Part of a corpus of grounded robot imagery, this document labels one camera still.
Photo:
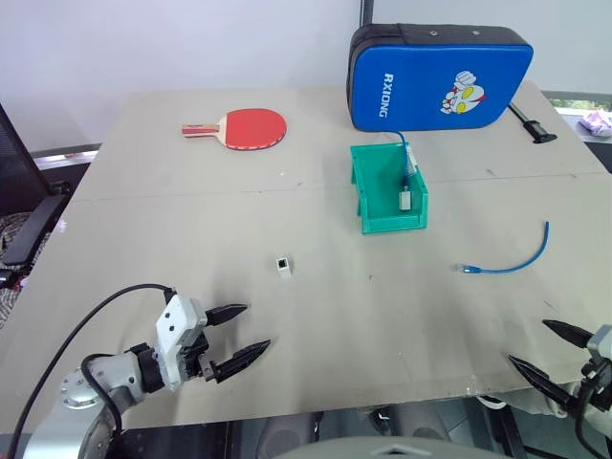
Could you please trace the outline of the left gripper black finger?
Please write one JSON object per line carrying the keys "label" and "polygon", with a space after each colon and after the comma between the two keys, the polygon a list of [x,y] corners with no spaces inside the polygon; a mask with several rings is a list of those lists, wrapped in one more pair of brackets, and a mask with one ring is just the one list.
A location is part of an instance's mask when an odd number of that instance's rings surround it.
{"label": "left gripper black finger", "polygon": [[246,304],[227,304],[206,311],[207,326],[226,323],[248,310]]}
{"label": "left gripper black finger", "polygon": [[272,341],[270,339],[259,341],[237,351],[227,361],[221,363],[213,361],[211,363],[212,378],[217,383],[221,383],[242,372],[254,363],[267,350],[271,343]]}

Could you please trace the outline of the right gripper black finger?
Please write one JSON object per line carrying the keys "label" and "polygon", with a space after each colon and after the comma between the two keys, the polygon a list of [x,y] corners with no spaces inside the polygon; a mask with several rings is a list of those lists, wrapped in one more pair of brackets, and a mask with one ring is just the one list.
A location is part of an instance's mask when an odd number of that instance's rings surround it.
{"label": "right gripper black finger", "polygon": [[577,398],[552,382],[544,371],[513,355],[508,355],[507,359],[533,388],[558,404],[568,414],[576,412]]}
{"label": "right gripper black finger", "polygon": [[560,320],[544,319],[543,324],[560,338],[578,348],[586,348],[589,340],[594,336],[591,332]]}

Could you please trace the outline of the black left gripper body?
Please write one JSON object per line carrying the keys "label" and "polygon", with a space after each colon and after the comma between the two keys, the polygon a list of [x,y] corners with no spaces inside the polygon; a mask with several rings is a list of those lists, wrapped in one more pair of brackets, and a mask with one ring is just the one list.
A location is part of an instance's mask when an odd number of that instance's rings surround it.
{"label": "black left gripper body", "polygon": [[193,337],[183,343],[179,351],[179,370],[183,382],[194,378],[212,379],[212,369],[206,353],[209,349],[208,340],[203,331],[198,331]]}

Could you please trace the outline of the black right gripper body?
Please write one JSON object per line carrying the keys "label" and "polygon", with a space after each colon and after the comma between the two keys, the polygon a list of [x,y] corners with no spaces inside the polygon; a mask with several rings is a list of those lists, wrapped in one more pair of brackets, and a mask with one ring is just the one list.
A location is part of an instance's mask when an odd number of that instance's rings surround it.
{"label": "black right gripper body", "polygon": [[591,405],[605,413],[611,408],[611,360],[587,362],[581,369],[584,378],[577,386],[572,414],[580,415]]}

